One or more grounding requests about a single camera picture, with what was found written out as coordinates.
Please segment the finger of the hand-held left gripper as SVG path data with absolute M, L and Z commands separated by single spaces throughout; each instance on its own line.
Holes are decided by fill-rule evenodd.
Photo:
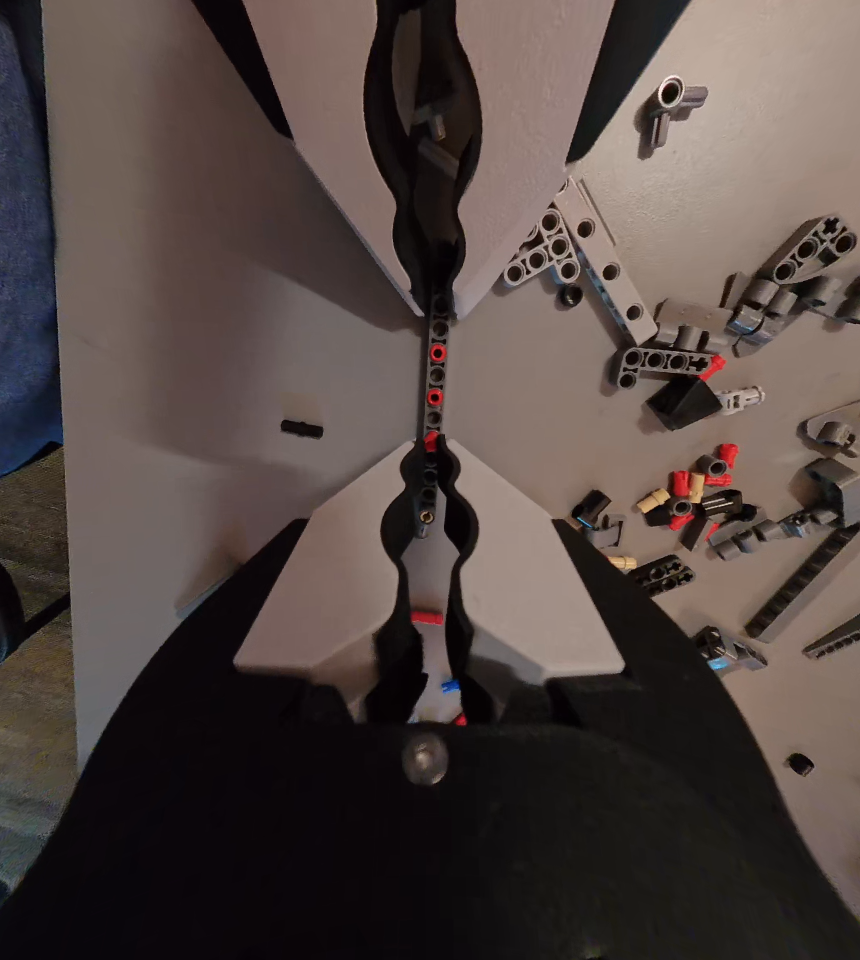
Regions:
M 613 4 L 453 3 L 443 35 L 457 50 L 458 176 L 443 178 L 443 235 L 458 246 L 449 280 L 467 318 L 540 219 L 568 153 Z
M 376 2 L 244 1 L 294 148 L 418 316 L 392 238 L 397 204 L 367 136 L 365 72 Z

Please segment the pile of lego pieces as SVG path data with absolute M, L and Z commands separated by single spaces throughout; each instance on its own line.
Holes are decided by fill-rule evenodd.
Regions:
M 743 337 L 744 346 L 756 348 L 764 333 L 782 329 L 801 311 L 823 309 L 827 303 L 843 305 L 836 320 L 860 322 L 860 276 L 846 288 L 849 299 L 841 300 L 839 278 L 825 275 L 832 262 L 855 246 L 856 234 L 838 216 L 827 215 L 800 227 L 752 278 L 734 274 L 726 289 L 732 317 L 720 331 L 729 339 L 721 342 L 736 342 L 739 347 Z M 708 345 L 706 331 L 682 325 L 667 332 L 664 314 L 658 319 L 663 325 L 656 325 L 649 342 L 629 345 L 615 356 L 610 375 L 615 387 L 630 388 L 644 374 L 667 378 L 648 404 L 669 430 L 750 404 L 738 402 L 737 392 L 718 395 L 712 389 L 709 380 L 727 358 L 718 355 L 719 346 Z M 858 452 L 860 400 L 804 421 L 799 436 L 811 450 L 825 451 L 805 467 L 820 491 L 811 510 L 797 510 L 780 522 L 767 519 L 760 510 L 754 512 L 754 505 L 741 500 L 739 490 L 730 486 L 739 454 L 733 443 L 720 444 L 716 457 L 704 457 L 692 470 L 673 474 L 668 488 L 644 498 L 637 509 L 648 523 L 682 531 L 681 547 L 711 546 L 721 562 L 764 544 L 805 537 L 817 528 L 828 531 L 824 540 L 837 529 L 859 523 L 860 475 L 839 457 Z M 593 531 L 586 524 L 581 529 L 587 538 L 563 521 L 555 524 L 626 660 L 621 674 L 593 681 L 593 690 L 603 692 L 571 694 L 568 686 L 566 703 L 579 715 L 580 725 L 627 744 L 681 776 L 702 778 L 701 783 L 706 780 L 719 791 L 727 786 L 749 794 L 746 784 L 751 782 L 754 789 L 764 790 L 758 782 L 771 789 L 772 775 L 746 721 L 723 685 L 710 679 L 712 672 L 719 676 L 731 668 L 766 666 L 759 651 L 746 643 L 753 639 L 744 629 L 743 636 L 733 637 L 713 626 L 690 638 L 654 603 L 655 597 L 692 580 L 693 571 L 676 554 L 625 575 L 609 565 L 616 558 L 605 558 L 591 546 Z M 856 642 L 860 611 L 801 653 L 817 662 Z

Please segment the light grey long lego beam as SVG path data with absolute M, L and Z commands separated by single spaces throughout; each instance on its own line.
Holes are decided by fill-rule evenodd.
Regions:
M 632 346 L 649 342 L 659 329 L 587 186 L 580 179 L 568 177 L 557 192 L 553 206 L 573 241 L 583 269 L 626 342 Z

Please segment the black long lego beam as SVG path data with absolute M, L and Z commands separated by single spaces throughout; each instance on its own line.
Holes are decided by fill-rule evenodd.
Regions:
M 451 311 L 451 301 L 448 295 L 439 290 L 433 290 L 429 300 L 429 306 L 426 310 L 427 332 L 424 337 L 423 353 L 423 387 L 421 393 L 421 413 L 419 440 L 422 448 L 425 434 L 430 430 L 436 430 L 441 434 L 444 426 L 444 414 L 446 407 L 446 396 L 440 407 L 433 408 L 426 403 L 427 391 L 437 387 L 445 390 L 447 387 L 448 373 L 448 341 L 453 324 L 453 314 Z M 446 345 L 447 357 L 443 364 L 432 364 L 428 352 L 435 343 Z M 423 540 L 427 537 L 431 526 L 436 520 L 437 499 L 438 499 L 438 453 L 425 455 L 423 451 L 423 468 L 421 489 L 415 495 L 415 521 L 416 536 Z

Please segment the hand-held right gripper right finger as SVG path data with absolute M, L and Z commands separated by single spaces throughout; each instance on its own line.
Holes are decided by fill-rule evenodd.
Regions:
M 439 441 L 444 533 L 457 551 L 445 643 L 469 724 L 548 682 L 614 677 L 625 660 L 550 514 L 456 441 Z

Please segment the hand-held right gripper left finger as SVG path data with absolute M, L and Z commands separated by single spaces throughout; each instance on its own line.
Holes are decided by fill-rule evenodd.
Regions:
M 403 443 L 311 514 L 234 658 L 404 724 L 427 684 L 403 556 L 419 528 L 425 451 Z

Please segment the long dark grey lego plate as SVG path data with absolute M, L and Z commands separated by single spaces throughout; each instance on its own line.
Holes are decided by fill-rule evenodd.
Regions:
M 813 603 L 860 553 L 860 522 L 829 534 L 744 626 L 752 640 L 769 643 Z

